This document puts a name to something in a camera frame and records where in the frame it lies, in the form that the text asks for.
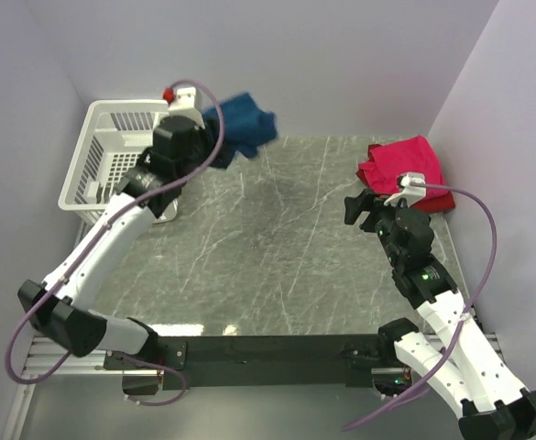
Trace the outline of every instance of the stack of red cloth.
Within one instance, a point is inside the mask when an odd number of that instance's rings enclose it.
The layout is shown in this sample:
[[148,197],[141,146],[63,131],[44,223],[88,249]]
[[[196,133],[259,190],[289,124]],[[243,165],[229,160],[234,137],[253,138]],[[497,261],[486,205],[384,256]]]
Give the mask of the stack of red cloth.
[[[427,183],[445,185],[441,163],[426,137],[417,136],[387,145],[372,144],[369,160],[359,164],[357,177],[376,193],[399,191],[398,177],[405,172],[421,172]],[[425,213],[438,213],[454,208],[453,195],[444,190],[426,190],[426,197],[413,207]]]

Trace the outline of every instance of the wall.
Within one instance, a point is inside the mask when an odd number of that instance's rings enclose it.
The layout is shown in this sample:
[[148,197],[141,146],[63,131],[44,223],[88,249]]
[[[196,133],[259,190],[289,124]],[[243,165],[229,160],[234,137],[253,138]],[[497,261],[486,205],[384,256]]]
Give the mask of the wall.
[[[430,140],[447,180],[480,195],[499,228],[479,304],[509,364],[536,389],[536,2],[500,0]],[[488,254],[487,221],[465,200],[450,221],[469,285]]]
[[409,135],[430,129],[497,0],[27,3],[85,104],[186,76],[250,90],[284,135]]
[[[57,205],[84,106],[19,0],[0,0],[0,433],[16,389],[3,353],[26,279],[41,280],[70,250],[78,222]],[[14,355],[19,368],[30,341]]]

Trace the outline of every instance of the red object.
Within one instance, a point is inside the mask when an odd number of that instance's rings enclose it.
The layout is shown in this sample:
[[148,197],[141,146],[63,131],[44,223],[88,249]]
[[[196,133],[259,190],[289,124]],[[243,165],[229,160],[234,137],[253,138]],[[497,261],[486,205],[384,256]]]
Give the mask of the red object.
[[176,98],[176,94],[172,89],[166,87],[161,97],[164,98],[168,104],[171,104],[171,102],[174,101],[174,98]]
[[[408,171],[423,173],[428,183],[444,185],[441,164],[423,136],[383,146],[372,144],[367,156],[369,160],[359,164],[357,177],[376,193],[397,193],[398,176]],[[413,205],[415,208],[430,214],[455,207],[453,195],[448,191],[427,190],[426,194]]]

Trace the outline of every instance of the white laundry basket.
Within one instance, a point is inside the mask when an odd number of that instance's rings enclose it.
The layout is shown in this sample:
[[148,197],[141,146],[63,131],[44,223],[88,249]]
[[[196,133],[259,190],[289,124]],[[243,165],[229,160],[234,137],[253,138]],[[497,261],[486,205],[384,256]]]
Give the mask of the white laundry basket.
[[[103,213],[115,186],[151,146],[153,128],[169,113],[163,100],[95,101],[88,109],[58,205],[88,225]],[[157,221],[176,215],[177,201]]]

